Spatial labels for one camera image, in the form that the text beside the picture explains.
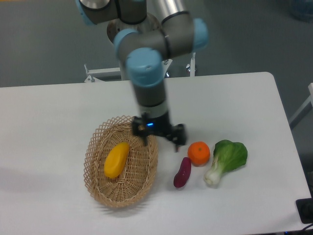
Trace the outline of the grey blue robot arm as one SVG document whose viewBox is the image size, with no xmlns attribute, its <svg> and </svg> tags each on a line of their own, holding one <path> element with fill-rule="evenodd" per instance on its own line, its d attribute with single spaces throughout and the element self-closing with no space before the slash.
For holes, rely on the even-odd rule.
<svg viewBox="0 0 313 235">
<path fill-rule="evenodd" d="M 137 29 L 148 19 L 144 0 L 79 0 L 76 5 L 88 24 L 112 20 L 124 24 L 112 43 L 122 76 L 130 80 L 140 111 L 140 116 L 132 120 L 133 135 L 144 143 L 154 135 L 176 148 L 184 146 L 185 126 L 170 122 L 162 63 L 205 48 L 209 38 L 206 23 L 192 18 L 181 0 L 157 0 L 161 24 L 147 31 Z"/>
</svg>

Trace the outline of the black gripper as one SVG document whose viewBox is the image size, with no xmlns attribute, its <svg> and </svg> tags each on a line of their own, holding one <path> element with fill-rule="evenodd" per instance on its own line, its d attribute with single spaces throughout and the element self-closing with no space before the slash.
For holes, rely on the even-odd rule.
<svg viewBox="0 0 313 235">
<path fill-rule="evenodd" d="M 166 138 L 175 146 L 175 152 L 187 142 L 187 133 L 184 124 L 172 126 L 169 111 L 159 117 L 150 117 L 143 112 L 141 117 L 134 116 L 132 120 L 132 134 L 142 139 L 144 146 L 148 145 L 148 136 L 154 135 Z"/>
</svg>

